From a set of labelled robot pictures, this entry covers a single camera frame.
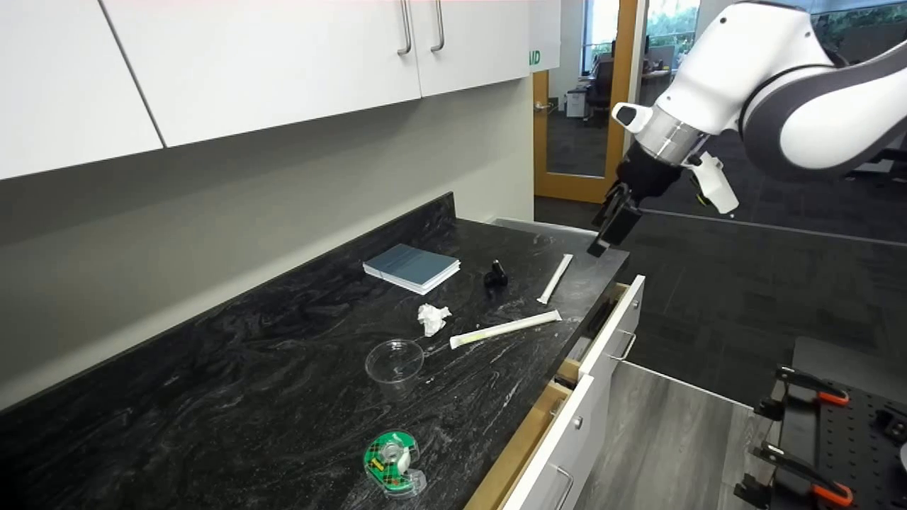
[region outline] white rod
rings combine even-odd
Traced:
[[[547,301],[556,296],[556,290],[559,290],[559,283],[560,283],[570,260],[572,260],[572,256],[567,253],[567,256],[560,257],[556,276],[550,277],[550,283],[547,283],[545,291],[539,296],[539,304],[547,304]]]
[[[533,325],[540,325],[540,323],[556,323],[560,321],[560,311],[545,311],[545,314],[533,314],[533,318],[521,318],[521,321],[509,321],[509,323],[498,323],[498,325],[489,325],[489,328],[475,328],[475,333],[468,333],[468,334],[454,334],[450,338],[450,350],[462,350],[468,342],[482,342],[487,338],[498,338],[498,334],[508,334],[508,333],[519,333],[519,328],[533,328]]]

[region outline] drawer front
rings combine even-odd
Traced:
[[[515,480],[508,510],[570,510],[603,447],[608,379],[584,376]]]
[[[647,277],[638,276],[620,296],[611,314],[603,321],[594,334],[584,362],[577,365],[580,376],[608,376],[615,371],[615,358],[625,358],[634,342],[634,328],[640,323]]]

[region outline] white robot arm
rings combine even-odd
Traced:
[[[770,175],[842,175],[907,131],[907,44],[835,68],[805,12],[736,2],[713,18],[652,109],[620,103],[611,116],[648,160],[691,170],[703,195],[733,214],[723,164],[703,154],[709,136],[736,131]]]

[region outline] countertop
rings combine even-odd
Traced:
[[[462,270],[426,297],[366,277],[362,260],[397,240]],[[413,505],[462,507],[625,257],[590,257],[587,245],[457,222],[441,195],[2,410],[0,507],[389,507],[360,457],[390,429],[421,446],[427,488]],[[539,306],[564,253],[576,260]],[[492,257],[509,276],[501,297],[482,286]],[[420,304],[454,311],[431,341]],[[448,350],[457,333],[545,308],[564,321]],[[362,371],[389,338],[427,351],[409,395]]]

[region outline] book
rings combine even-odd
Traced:
[[[400,290],[427,296],[434,286],[445,283],[450,276],[460,273],[460,260],[409,245],[393,245],[390,250],[369,257],[362,270],[366,276],[393,283]]]

